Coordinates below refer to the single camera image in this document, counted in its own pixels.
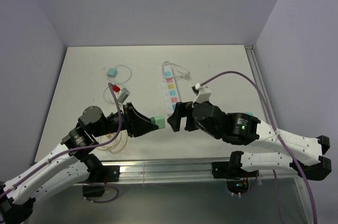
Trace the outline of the green usb charger plug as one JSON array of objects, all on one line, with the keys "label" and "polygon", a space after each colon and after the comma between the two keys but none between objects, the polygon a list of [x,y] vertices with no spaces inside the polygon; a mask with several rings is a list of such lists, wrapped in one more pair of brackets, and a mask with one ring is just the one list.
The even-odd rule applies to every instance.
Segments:
[{"label": "green usb charger plug", "polygon": [[164,116],[153,116],[151,117],[152,124],[156,125],[159,129],[165,128],[165,118]]}]

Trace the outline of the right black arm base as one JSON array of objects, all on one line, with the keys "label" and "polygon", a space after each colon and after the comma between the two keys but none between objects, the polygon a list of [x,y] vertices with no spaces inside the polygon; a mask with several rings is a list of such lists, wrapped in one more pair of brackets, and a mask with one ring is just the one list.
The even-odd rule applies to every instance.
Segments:
[{"label": "right black arm base", "polygon": [[255,178],[252,185],[258,182],[259,171],[247,172],[241,168],[231,167],[230,161],[212,162],[214,179],[224,179],[231,194],[238,196],[250,191],[249,178]]}]

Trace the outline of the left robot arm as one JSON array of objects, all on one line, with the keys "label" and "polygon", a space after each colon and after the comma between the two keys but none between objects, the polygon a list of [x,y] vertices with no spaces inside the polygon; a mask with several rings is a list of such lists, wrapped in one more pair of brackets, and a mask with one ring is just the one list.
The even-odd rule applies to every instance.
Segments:
[{"label": "left robot arm", "polygon": [[39,200],[79,182],[97,182],[105,176],[102,162],[92,154],[97,137],[125,130],[140,137],[165,127],[163,116],[148,118],[127,103],[117,113],[105,116],[97,106],[86,108],[78,123],[60,144],[28,170],[1,184],[3,223],[23,223]]}]

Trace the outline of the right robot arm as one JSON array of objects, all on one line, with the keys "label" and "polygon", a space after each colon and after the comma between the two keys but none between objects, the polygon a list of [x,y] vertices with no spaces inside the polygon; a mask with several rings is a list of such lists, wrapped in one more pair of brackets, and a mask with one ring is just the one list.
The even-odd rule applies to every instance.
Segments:
[{"label": "right robot arm", "polygon": [[265,149],[264,153],[233,151],[230,159],[212,163],[216,179],[254,177],[260,170],[295,171],[308,180],[322,181],[332,171],[332,163],[324,155],[330,139],[324,135],[309,138],[292,134],[245,113],[225,113],[210,102],[200,104],[178,102],[167,119],[174,132],[186,118],[185,130],[202,130],[215,139],[236,146]]}]

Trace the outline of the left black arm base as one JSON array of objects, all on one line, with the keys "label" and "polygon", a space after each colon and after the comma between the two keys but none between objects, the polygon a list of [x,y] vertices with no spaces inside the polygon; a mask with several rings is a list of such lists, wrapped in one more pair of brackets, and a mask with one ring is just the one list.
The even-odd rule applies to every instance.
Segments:
[{"label": "left black arm base", "polygon": [[[119,197],[120,190],[111,183],[118,182],[120,166],[103,166],[99,171],[90,174],[82,186],[83,197],[93,203],[108,203]],[[106,192],[113,192],[111,199],[102,200]]]}]

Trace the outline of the light blue charger plug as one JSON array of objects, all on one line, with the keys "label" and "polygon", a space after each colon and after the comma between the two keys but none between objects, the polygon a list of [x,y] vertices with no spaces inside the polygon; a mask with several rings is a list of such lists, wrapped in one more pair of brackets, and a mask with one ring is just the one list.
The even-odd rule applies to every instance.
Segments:
[{"label": "light blue charger plug", "polygon": [[107,73],[106,73],[107,77],[109,78],[114,78],[117,75],[117,70],[116,68],[109,68]]}]

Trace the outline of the white multicolour power strip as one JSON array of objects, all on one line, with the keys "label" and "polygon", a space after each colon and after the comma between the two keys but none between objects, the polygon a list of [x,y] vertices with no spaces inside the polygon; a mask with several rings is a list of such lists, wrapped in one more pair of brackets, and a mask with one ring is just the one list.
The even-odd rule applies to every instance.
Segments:
[{"label": "white multicolour power strip", "polygon": [[176,104],[181,101],[179,92],[171,66],[158,66],[157,71],[159,82],[161,84],[165,111],[169,117],[174,113]]}]

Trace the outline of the aluminium front rail frame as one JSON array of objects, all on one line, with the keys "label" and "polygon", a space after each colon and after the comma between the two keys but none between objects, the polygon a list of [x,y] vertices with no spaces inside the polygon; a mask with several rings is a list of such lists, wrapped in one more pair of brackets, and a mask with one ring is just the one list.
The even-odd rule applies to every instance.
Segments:
[{"label": "aluminium front rail frame", "polygon": [[68,154],[52,159],[51,155],[31,166],[18,178],[26,190],[49,191],[51,186],[69,187],[85,182],[90,174],[103,166],[120,166],[121,184],[174,183],[211,181],[212,162],[229,161],[229,158],[186,158],[148,161],[101,162],[94,154],[82,160]]}]

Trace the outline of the aluminium rail frame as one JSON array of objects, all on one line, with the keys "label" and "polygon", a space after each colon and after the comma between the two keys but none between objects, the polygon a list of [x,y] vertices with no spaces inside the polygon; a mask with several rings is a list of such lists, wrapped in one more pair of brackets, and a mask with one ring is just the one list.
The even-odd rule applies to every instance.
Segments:
[{"label": "aluminium rail frame", "polygon": [[283,144],[280,142],[278,136],[278,128],[275,121],[275,117],[272,111],[272,107],[270,105],[264,82],[261,78],[261,74],[258,68],[257,60],[254,54],[253,49],[245,48],[245,52],[248,57],[249,65],[251,68],[252,77],[244,75],[243,77],[254,87],[259,97],[265,120],[259,118],[261,121],[260,124],[257,125],[257,134],[259,135],[259,139],[255,140],[250,146],[254,146],[257,148],[265,149],[270,152],[280,152],[284,154],[288,154],[285,150]]},{"label": "aluminium rail frame", "polygon": [[229,158],[186,158],[148,161],[101,162],[94,154],[82,160],[68,154],[52,159],[51,155],[31,166],[18,178],[26,190],[49,191],[51,186],[69,187],[85,182],[90,174],[103,166],[120,166],[121,184],[174,183],[211,181],[212,162],[229,161]]}]

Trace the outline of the aluminium right rail frame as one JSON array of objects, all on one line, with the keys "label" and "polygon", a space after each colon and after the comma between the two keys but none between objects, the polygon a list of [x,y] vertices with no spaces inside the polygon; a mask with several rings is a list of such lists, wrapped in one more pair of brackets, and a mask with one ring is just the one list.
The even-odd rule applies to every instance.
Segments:
[{"label": "aluminium right rail frame", "polygon": [[259,139],[255,140],[250,146],[254,146],[257,148],[265,149],[270,152],[280,152],[284,154],[288,154],[285,150],[283,144],[280,142],[278,136],[278,128],[275,121],[275,117],[272,111],[272,107],[270,105],[264,82],[261,78],[261,74],[258,68],[257,60],[254,54],[253,49],[245,48],[245,52],[248,57],[249,65],[251,68],[252,77],[244,75],[243,77],[254,87],[259,97],[265,120],[259,118],[261,121],[260,124],[257,125],[257,134],[259,135]]}]

